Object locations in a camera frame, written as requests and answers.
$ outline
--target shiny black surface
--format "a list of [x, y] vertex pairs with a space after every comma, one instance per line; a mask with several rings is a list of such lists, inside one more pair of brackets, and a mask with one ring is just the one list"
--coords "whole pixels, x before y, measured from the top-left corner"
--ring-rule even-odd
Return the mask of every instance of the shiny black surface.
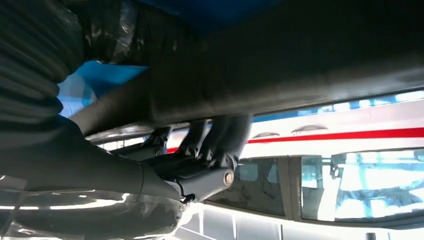
[[2, 237], [10, 239], [157, 238], [172, 233], [182, 215], [179, 201], [157, 196], [95, 189], [0, 194]]

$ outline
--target window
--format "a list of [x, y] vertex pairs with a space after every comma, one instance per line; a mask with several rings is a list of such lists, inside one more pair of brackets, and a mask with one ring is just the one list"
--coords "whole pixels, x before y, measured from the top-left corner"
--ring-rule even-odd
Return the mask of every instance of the window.
[[302, 217], [364, 221], [424, 210], [422, 150], [302, 157]]
[[211, 196], [211, 202], [261, 213], [284, 215], [275, 158], [242, 159], [230, 188]]

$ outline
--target window frame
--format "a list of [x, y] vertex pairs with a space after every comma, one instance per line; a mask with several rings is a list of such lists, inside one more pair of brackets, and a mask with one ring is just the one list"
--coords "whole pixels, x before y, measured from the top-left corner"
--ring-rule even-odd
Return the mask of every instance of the window frame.
[[[395, 152], [395, 151], [413, 151], [423, 149], [424, 147], [407, 147], [394, 149], [376, 149], [366, 152]], [[293, 209], [293, 221], [306, 224], [335, 226], [335, 227], [362, 227], [362, 228], [386, 228], [393, 230], [407, 230], [424, 227], [424, 209], [411, 213], [402, 213], [384, 217], [375, 217], [361, 222], [355, 221], [357, 218], [345, 218], [343, 221], [323, 221], [302, 218], [302, 157], [310, 155], [300, 155], [289, 158], [290, 167], [289, 185], [291, 189], [297, 190], [291, 195], [291, 208]]]

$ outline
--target bolt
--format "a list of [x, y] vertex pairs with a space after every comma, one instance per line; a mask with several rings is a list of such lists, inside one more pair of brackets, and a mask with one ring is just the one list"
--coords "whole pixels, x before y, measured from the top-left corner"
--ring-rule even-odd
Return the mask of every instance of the bolt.
[[233, 184], [233, 181], [234, 181], [234, 172], [232, 171], [226, 172], [224, 175], [224, 185], [230, 186], [231, 184]]

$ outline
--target red stripe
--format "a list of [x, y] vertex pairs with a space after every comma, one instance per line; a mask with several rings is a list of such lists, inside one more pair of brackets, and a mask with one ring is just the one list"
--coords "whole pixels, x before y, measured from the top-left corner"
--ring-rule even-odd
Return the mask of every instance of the red stripe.
[[[424, 138], [424, 127], [252, 139], [247, 141], [247, 144], [267, 144], [267, 143], [277, 143], [277, 142], [312, 141], [312, 140], [392, 139], [392, 138]], [[168, 148], [167, 153], [171, 154], [171, 153], [174, 153], [176, 150], [178, 150], [178, 147]]]

